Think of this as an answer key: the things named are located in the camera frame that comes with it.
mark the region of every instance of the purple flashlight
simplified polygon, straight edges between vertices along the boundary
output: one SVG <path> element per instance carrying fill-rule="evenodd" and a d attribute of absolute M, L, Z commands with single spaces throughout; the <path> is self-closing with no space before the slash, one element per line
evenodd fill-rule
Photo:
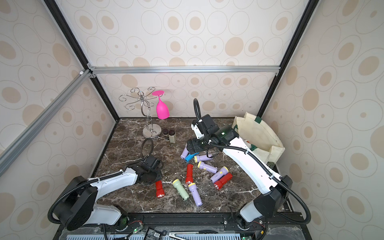
<path fill-rule="evenodd" d="M 184 151 L 183 153 L 181 154 L 181 159 L 185 159 L 185 157 L 188 155 L 188 150 L 187 150 L 187 145 L 185 145 L 185 148 L 184 148 Z"/>
<path fill-rule="evenodd" d="M 213 175 L 210 179 L 213 183 L 215 183 L 217 180 L 219 180 L 222 176 L 224 176 L 225 174 L 227 174 L 229 171 L 228 171 L 228 168 L 226 166 L 222 167 L 220 169 L 220 171 L 218 171 L 217 173 L 215 173 L 215 175 Z"/>
<path fill-rule="evenodd" d="M 201 155 L 201 156 L 196 155 L 193 157 L 193 159 L 195 160 L 195 163 L 198 163 L 200 161 L 212 160 L 212 157 L 213 157 L 212 154 L 208 154 L 208 157 L 207 157 L 207 155 Z"/>
<path fill-rule="evenodd" d="M 199 192 L 197 191 L 196 183 L 193 182 L 193 183 L 189 184 L 188 188 L 192 193 L 193 200 L 195 201 L 196 206 L 198 207 L 198 206 L 203 205 L 203 202 L 201 201 Z"/>
<path fill-rule="evenodd" d="M 208 172 L 211 172 L 211 173 L 216 173 L 217 172 L 217 167 L 213 167 L 211 165 L 208 165 L 202 161 L 199 162 L 199 164 L 197 165 L 198 168 L 200 169 L 204 169 L 204 170 L 207 170 Z"/>

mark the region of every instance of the metal rail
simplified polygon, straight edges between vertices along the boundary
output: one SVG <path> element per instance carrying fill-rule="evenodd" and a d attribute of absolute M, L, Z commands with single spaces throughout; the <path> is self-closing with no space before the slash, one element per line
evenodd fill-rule
<path fill-rule="evenodd" d="M 280 79 L 282 78 L 285 69 L 287 68 L 289 62 L 292 59 L 292 56 L 296 50 L 297 45 L 300 42 L 300 39 L 302 38 L 305 29 L 319 3 L 319 0 L 309 0 L 303 15 L 301 16 L 301 19 L 299 21 L 299 24 L 297 25 L 297 28 L 295 30 L 295 33 L 293 34 L 293 37 L 291 39 L 291 42 L 288 45 L 287 51 L 284 54 L 284 57 L 280 63 L 280 71 L 277 74 L 277 76 L 274 77 L 272 80 L 271 86 L 268 89 L 267 94 L 265 95 L 265 98 L 263 100 L 262 105 L 260 106 L 260 110 L 257 113 L 258 117 L 262 117 L 263 113 L 265 112 L 266 108 L 268 107 L 269 101 L 271 100 L 273 94 L 275 93 L 275 90 L 277 88 L 277 85 L 280 82 Z"/>
<path fill-rule="evenodd" d="M 116 73 L 278 73 L 280 66 L 177 66 L 177 67 L 91 67 L 94 74 Z"/>
<path fill-rule="evenodd" d="M 31 123 L 11 145 L 0 156 L 0 176 L 11 166 L 16 158 L 28 147 L 31 141 L 40 133 L 52 117 L 68 101 L 80 85 L 90 77 L 89 70 L 83 70 L 82 75 L 78 75 L 64 91 L 62 91 L 51 104 Z"/>

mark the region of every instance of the small jar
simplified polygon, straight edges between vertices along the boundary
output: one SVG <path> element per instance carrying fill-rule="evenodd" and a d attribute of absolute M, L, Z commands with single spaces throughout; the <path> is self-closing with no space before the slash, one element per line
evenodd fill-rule
<path fill-rule="evenodd" d="M 169 141 L 168 129 L 166 129 L 166 128 L 163 129 L 163 136 L 164 136 L 165 140 Z"/>
<path fill-rule="evenodd" d="M 169 142 L 176 143 L 176 135 L 174 130 L 169 130 Z"/>

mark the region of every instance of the metal stand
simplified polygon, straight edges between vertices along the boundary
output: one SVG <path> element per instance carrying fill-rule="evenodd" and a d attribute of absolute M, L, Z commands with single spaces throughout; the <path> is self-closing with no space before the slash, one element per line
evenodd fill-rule
<path fill-rule="evenodd" d="M 138 90 L 137 92 L 137 97 L 132 97 L 130 95 L 127 95 L 127 94 L 123 94 L 119 97 L 119 100 L 122 101 L 122 102 L 125 102 L 127 100 L 127 98 L 125 96 L 128 96 L 128 97 L 131 97 L 131 98 L 134 98 L 136 99 L 135 102 L 132 102 L 132 103 L 127 103 L 125 105 L 125 108 L 128 109 L 128 110 L 133 110 L 135 109 L 135 106 L 134 105 L 131 105 L 131 104 L 134 104 L 134 103 L 137 103 L 137 102 L 141 102 L 141 114 L 143 114 L 144 117 L 147 118 L 147 121 L 146 121 L 146 126 L 144 127 L 143 129 L 143 136 L 144 137 L 149 137 L 149 138 L 157 138 L 159 136 L 159 134 L 161 133 L 161 127 L 157 124 L 153 124 L 153 119 L 152 117 L 150 116 L 151 114 L 151 107 L 154 106 L 153 103 L 149 102 L 148 100 L 151 100 L 151 99 L 155 99 L 155 98 L 159 98 L 161 96 L 157 96 L 157 97 L 154 97 L 154 98 L 148 98 L 148 96 L 153 93 L 156 89 L 154 87 L 149 87 L 147 88 L 148 91 L 151 91 L 150 93 L 148 93 L 147 95 L 144 95 L 144 92 L 140 91 L 139 88 L 132 88 L 130 90 L 131 93 L 135 93 L 136 90 Z M 147 115 L 144 114 L 144 111 L 143 111 L 143 106 L 147 107 L 148 110 L 147 110 Z"/>

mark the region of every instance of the polka dot wallpaper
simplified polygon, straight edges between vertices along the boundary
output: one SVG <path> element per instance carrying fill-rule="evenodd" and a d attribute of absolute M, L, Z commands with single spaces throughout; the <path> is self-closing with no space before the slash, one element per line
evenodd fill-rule
<path fill-rule="evenodd" d="M 383 10 L 381 0 L 322 1 L 263 116 L 314 240 L 384 235 Z"/>
<path fill-rule="evenodd" d="M 37 0 L 0 1 L 0 154 L 82 67 Z"/>
<path fill-rule="evenodd" d="M 0 239 L 51 240 L 51 204 L 77 176 L 88 178 L 115 123 L 86 80 L 0 177 Z"/>
<path fill-rule="evenodd" d="M 58 0 L 94 66 L 279 65 L 308 0 Z"/>
<path fill-rule="evenodd" d="M 130 92 L 134 87 L 147 95 L 151 86 L 164 91 L 161 100 L 168 106 L 171 117 L 194 117 L 194 98 L 199 100 L 202 114 L 234 117 L 244 116 L 246 111 L 257 114 L 274 76 L 275 73 L 138 73 L 100 74 L 99 80 L 120 117 L 142 117 L 140 102 L 133 104 L 135 109 L 127 110 L 131 105 L 127 104 L 136 99 L 128 97 L 122 102 L 124 99 L 119 97 L 129 94 L 137 98 L 137 92 Z M 150 102 L 154 103 L 151 116 L 156 117 L 159 101 Z"/>

